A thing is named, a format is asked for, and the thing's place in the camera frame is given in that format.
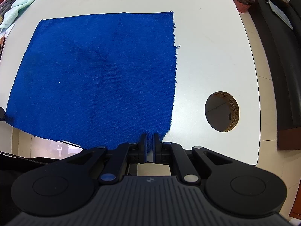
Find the metal rivet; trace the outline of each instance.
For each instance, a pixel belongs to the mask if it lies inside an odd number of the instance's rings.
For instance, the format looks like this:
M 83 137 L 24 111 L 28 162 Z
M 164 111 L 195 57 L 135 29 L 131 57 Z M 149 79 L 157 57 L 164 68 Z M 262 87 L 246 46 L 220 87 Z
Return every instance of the metal rivet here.
M 112 173 L 105 173 L 102 174 L 100 177 L 100 179 L 103 181 L 113 181 L 115 178 L 116 178 L 115 175 Z
M 184 176 L 184 180 L 186 182 L 196 182 L 199 180 L 199 177 L 193 174 L 188 174 L 186 176 Z

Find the white table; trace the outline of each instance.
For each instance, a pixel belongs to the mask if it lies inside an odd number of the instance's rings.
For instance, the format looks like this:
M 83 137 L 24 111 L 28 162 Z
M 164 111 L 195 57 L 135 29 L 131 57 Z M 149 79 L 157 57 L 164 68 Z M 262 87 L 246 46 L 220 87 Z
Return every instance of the white table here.
M 177 50 L 172 124 L 163 141 L 185 149 L 200 145 L 256 164 L 259 93 L 249 41 L 233 0 L 36 0 L 16 21 L 0 62 L 0 106 L 6 108 L 17 70 L 41 19 L 93 13 L 174 12 Z M 217 91 L 231 94 L 240 117 L 229 132 L 214 130 L 205 103 Z

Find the black leather couch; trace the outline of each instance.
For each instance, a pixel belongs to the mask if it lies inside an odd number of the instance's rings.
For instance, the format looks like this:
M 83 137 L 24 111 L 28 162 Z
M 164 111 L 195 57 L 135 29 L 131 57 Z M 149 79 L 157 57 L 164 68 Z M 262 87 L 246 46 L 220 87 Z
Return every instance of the black leather couch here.
M 257 0 L 249 13 L 271 70 L 277 108 L 278 149 L 301 149 L 301 0 L 270 0 L 289 18 L 291 30 Z

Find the black fabric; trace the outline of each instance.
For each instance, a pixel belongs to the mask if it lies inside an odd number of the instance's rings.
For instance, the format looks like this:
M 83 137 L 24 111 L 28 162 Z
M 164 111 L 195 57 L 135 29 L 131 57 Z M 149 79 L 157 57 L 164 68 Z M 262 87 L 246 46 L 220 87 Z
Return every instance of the black fabric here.
M 293 33 L 295 34 L 295 36 L 299 42 L 299 46 L 300 46 L 301 45 L 301 19 L 299 18 L 296 11 L 291 6 L 289 6 L 286 9 L 286 11 L 283 11 L 283 12 L 288 17 L 288 19 L 290 20 L 290 22 L 292 24 Z
M 301 0 L 290 0 L 289 4 L 296 11 L 299 18 L 301 18 Z
M 272 35 L 273 41 L 271 43 L 274 42 L 283 66 L 290 99 L 293 127 L 300 127 L 301 48 L 293 31 L 273 13 L 266 1 L 258 0 L 258 5 L 260 13 Z
M 42 158 L 42 157 L 22 159 L 22 158 L 13 158 L 13 157 L 0 154 L 0 170 L 14 170 L 14 171 L 24 173 L 32 169 L 43 166 L 43 164 L 39 164 L 32 161 L 51 163 L 56 161 L 56 159 Z
M 271 1 L 274 5 L 276 5 L 282 11 L 287 8 L 287 3 L 284 3 L 283 0 L 265 0 L 266 2 Z
M 273 79 L 277 108 L 277 128 L 278 130 L 293 128 L 290 97 L 283 66 L 273 36 L 263 18 L 258 2 L 250 7 L 249 13 L 260 36 Z

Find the blue microfiber cloth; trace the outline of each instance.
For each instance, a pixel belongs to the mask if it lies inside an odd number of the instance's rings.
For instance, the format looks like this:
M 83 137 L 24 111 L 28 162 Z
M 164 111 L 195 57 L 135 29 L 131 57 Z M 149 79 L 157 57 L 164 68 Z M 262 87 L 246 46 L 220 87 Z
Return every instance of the blue microfiber cloth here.
M 28 7 L 35 0 L 15 0 L 11 9 L 7 11 L 3 16 L 3 22 L 0 24 L 0 29 L 8 28 L 15 21 L 19 15 L 19 11 Z
M 173 12 L 42 20 L 19 67 L 6 121 L 86 149 L 114 149 L 142 133 L 162 138 L 175 94 L 173 28 Z

